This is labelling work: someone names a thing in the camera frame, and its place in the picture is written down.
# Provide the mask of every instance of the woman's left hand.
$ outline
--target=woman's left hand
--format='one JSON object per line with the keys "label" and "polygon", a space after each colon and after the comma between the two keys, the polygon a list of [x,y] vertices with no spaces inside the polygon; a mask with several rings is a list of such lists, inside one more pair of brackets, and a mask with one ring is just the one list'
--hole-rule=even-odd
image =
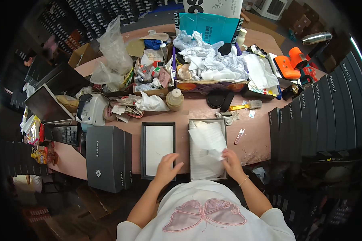
{"label": "woman's left hand", "polygon": [[173,162],[179,156],[178,153],[170,153],[162,157],[161,162],[158,165],[157,173],[154,177],[153,182],[163,188],[166,184],[173,180],[184,165],[183,162],[178,163],[173,169]]}

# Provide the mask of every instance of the keyboard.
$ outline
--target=keyboard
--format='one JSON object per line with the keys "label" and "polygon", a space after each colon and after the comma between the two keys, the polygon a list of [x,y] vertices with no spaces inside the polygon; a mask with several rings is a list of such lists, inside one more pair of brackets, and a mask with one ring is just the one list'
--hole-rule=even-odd
{"label": "keyboard", "polygon": [[52,130],[52,138],[56,142],[68,145],[78,146],[78,127],[77,126],[57,126]]}

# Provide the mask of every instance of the computer monitor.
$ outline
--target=computer monitor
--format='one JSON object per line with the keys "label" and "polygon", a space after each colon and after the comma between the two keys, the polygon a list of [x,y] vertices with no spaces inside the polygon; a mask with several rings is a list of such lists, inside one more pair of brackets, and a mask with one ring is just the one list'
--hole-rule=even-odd
{"label": "computer monitor", "polygon": [[54,124],[75,120],[74,116],[58,102],[47,84],[43,84],[37,89],[25,100],[25,104],[43,124]]}
{"label": "computer monitor", "polygon": [[39,88],[43,84],[47,84],[54,95],[65,94],[73,97],[81,88],[92,85],[67,63],[56,66],[39,81],[35,88]]}
{"label": "computer monitor", "polygon": [[36,55],[24,81],[35,87],[52,70],[53,67],[42,56]]}

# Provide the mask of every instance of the yellow-handled brush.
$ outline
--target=yellow-handled brush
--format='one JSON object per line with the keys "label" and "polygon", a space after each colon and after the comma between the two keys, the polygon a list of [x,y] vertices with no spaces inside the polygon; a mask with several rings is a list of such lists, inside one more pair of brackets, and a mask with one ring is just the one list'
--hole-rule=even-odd
{"label": "yellow-handled brush", "polygon": [[232,105],[229,107],[229,111],[237,110],[237,109],[260,109],[263,105],[263,102],[261,100],[251,100],[248,104],[245,105]]}

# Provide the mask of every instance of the pink table surface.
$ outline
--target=pink table surface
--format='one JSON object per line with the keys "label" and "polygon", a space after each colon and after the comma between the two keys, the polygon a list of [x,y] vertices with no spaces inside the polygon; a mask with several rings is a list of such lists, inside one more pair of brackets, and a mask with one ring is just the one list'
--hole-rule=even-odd
{"label": "pink table surface", "polygon": [[[157,32],[174,32],[174,24],[154,26],[145,29],[139,29],[123,34],[125,42],[147,35],[147,31],[155,29]],[[275,39],[259,31],[248,30],[245,44],[260,44],[265,51],[276,55],[282,55],[282,52],[275,42]],[[104,57],[99,57],[75,68],[82,76],[91,75],[96,61],[106,61]],[[114,125],[133,135],[132,137],[132,171],[135,174],[140,173],[140,133],[142,122],[175,122],[176,123],[176,152],[180,153],[177,163],[184,162],[185,165],[180,173],[189,172],[189,138],[188,123],[189,119],[215,118],[214,113],[218,110],[211,109],[206,103],[205,96],[198,93],[189,93],[184,95],[183,109],[178,112],[145,112],[140,118],[130,118],[128,123],[124,122],[106,122],[106,125]],[[232,100],[232,105],[240,105],[244,99],[236,94]],[[275,107],[284,107],[287,104],[284,100],[273,99],[263,101],[263,107],[256,110],[255,118],[250,118],[249,110],[239,110],[240,120],[236,120],[230,127],[227,127],[228,148],[233,149],[242,162],[249,165],[252,163],[268,160],[270,158],[270,135],[268,112]],[[235,138],[241,128],[245,128],[243,137],[237,145],[234,145]],[[58,164],[48,165],[49,168],[74,176],[80,179],[87,179],[86,159],[80,155],[72,146],[56,143],[55,151],[59,155]]]}

